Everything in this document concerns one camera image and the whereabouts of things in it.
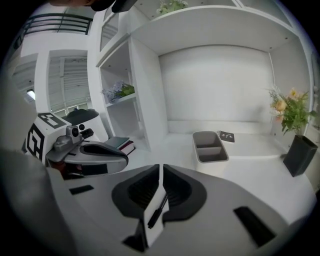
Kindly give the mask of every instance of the potted plant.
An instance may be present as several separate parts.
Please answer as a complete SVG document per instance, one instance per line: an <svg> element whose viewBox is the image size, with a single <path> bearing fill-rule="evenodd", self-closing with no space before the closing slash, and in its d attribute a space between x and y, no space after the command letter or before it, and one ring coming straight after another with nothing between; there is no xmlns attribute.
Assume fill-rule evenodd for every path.
<svg viewBox="0 0 320 256"><path fill-rule="evenodd" d="M118 99L135 93L135 88L125 83L124 81L117 81L112 88L103 89L101 93L107 98L109 103L115 103Z"/></svg>
<svg viewBox="0 0 320 256"><path fill-rule="evenodd" d="M169 0L169 3L160 1L160 8L156 10L157 14L163 15L178 11L188 7L188 3L182 0Z"/></svg>
<svg viewBox="0 0 320 256"><path fill-rule="evenodd" d="M307 169L318 148L311 140L303 136L303 129L309 117L316 116L317 112L307 111L307 92L298 93L292 88L289 95L286 96L281 94L275 86L270 91L270 96L272 113L276 116L276 120L281 122L282 132L284 134L289 131L295 132L294 140L283 163L293 177L301 175Z"/></svg>

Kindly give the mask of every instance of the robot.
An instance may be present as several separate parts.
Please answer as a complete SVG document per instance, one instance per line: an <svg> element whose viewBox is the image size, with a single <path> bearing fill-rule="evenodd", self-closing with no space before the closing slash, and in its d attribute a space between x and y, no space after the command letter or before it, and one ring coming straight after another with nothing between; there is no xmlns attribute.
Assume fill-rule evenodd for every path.
<svg viewBox="0 0 320 256"><path fill-rule="evenodd" d="M40 112L26 136L25 149L44 166L60 170L64 179L112 174L128 165L129 159L122 151L89 141L87 135L87 130L79 132L78 126L52 113Z"/></svg>

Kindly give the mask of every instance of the black vase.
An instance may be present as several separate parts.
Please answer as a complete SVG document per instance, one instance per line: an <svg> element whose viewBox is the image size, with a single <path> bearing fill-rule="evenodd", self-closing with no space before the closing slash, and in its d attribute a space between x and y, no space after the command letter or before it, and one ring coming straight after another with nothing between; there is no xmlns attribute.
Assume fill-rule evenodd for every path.
<svg viewBox="0 0 320 256"><path fill-rule="evenodd" d="M292 177L305 172L318 147L305 136L295 136L288 154L283 163L291 173Z"/></svg>

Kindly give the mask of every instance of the window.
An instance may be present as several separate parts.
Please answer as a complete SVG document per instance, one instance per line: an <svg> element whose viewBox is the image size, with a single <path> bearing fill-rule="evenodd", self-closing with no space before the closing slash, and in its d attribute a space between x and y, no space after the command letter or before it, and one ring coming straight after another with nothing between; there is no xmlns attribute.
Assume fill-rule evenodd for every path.
<svg viewBox="0 0 320 256"><path fill-rule="evenodd" d="M115 14L102 27L101 34L101 48L102 50L106 44L118 33L119 13Z"/></svg>

